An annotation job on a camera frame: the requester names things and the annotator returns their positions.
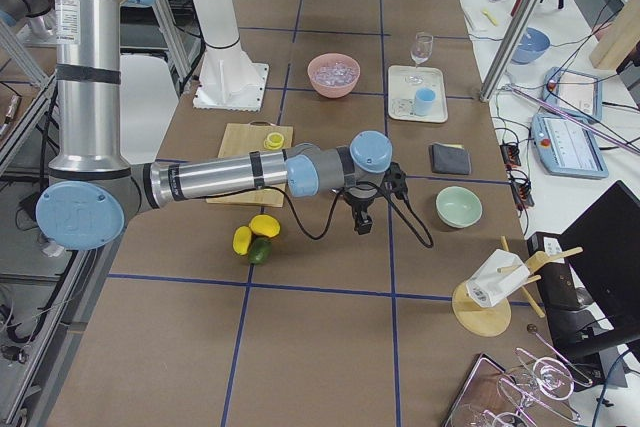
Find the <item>green bowl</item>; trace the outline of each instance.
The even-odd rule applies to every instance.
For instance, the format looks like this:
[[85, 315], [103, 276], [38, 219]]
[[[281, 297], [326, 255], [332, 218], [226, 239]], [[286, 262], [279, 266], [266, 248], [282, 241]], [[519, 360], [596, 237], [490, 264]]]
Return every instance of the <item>green bowl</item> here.
[[463, 187], [442, 189], [436, 197], [438, 217], [445, 224], [463, 229], [482, 217], [482, 204], [476, 194]]

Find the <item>yellow fruit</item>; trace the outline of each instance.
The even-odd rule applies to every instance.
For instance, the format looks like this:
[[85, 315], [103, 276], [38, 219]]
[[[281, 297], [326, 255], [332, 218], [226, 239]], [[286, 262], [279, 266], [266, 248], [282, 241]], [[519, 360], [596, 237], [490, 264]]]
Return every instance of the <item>yellow fruit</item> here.
[[249, 228], [256, 235], [264, 235], [273, 238], [280, 233], [280, 223], [267, 214], [256, 215], [251, 222]]
[[247, 255], [253, 239], [251, 229], [246, 225], [238, 227], [233, 234], [233, 251], [238, 255]]

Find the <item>brown tabletop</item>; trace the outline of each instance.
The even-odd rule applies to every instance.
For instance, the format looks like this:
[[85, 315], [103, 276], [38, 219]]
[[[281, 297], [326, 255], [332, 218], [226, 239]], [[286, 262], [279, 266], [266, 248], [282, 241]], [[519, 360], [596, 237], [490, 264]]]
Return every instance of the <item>brown tabletop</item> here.
[[[360, 131], [386, 133], [410, 176], [414, 210], [431, 230], [426, 249], [382, 199], [373, 231], [353, 232], [336, 209], [326, 238], [302, 235], [291, 210], [264, 265], [231, 249], [234, 230], [258, 207], [190, 201], [134, 219], [102, 292], [53, 426], [438, 426], [475, 356], [517, 364], [516, 346], [545, 352], [526, 333], [546, 324], [515, 295], [507, 331], [466, 331], [451, 294], [505, 235], [526, 258], [489, 109], [473, 100], [480, 79], [458, 0], [234, 0], [244, 49], [270, 74], [259, 113], [197, 110], [183, 95], [164, 160], [214, 157], [229, 122], [294, 127], [294, 142], [348, 144]], [[410, 65], [416, 30], [436, 35], [429, 66], [444, 73], [449, 120], [395, 121], [385, 114], [390, 65]], [[310, 59], [344, 52], [362, 66], [349, 96], [328, 100], [306, 77]], [[431, 142], [463, 144], [470, 176], [431, 172]], [[447, 227], [435, 212], [444, 187], [482, 201], [474, 226]], [[322, 230], [332, 194], [295, 199], [308, 230]]]

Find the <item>label on robot arm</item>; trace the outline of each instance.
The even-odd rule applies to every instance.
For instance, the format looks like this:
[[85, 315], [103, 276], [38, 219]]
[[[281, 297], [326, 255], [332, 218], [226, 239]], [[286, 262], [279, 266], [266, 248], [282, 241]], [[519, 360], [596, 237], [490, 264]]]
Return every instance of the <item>label on robot arm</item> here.
[[[544, 237], [544, 251], [549, 255], [555, 255], [562, 252], [562, 247], [560, 247], [560, 242], [558, 239], [553, 237]], [[564, 264], [564, 259], [554, 260], [557, 264]]]
[[80, 5], [78, 0], [56, 0], [57, 40], [61, 44], [80, 43]]

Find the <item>cutting board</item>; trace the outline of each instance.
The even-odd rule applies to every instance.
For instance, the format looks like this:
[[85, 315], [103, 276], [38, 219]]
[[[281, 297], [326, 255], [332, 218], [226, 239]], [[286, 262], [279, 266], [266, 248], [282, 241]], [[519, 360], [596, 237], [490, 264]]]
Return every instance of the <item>cutting board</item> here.
[[[233, 157], [254, 151], [266, 151], [264, 139], [271, 132], [280, 132], [284, 136], [283, 148], [291, 147], [293, 127], [282, 125], [227, 124], [218, 157]], [[284, 190], [285, 184], [276, 185], [275, 187]], [[262, 189], [219, 199], [206, 200], [210, 204], [282, 207], [284, 196], [276, 190]]]

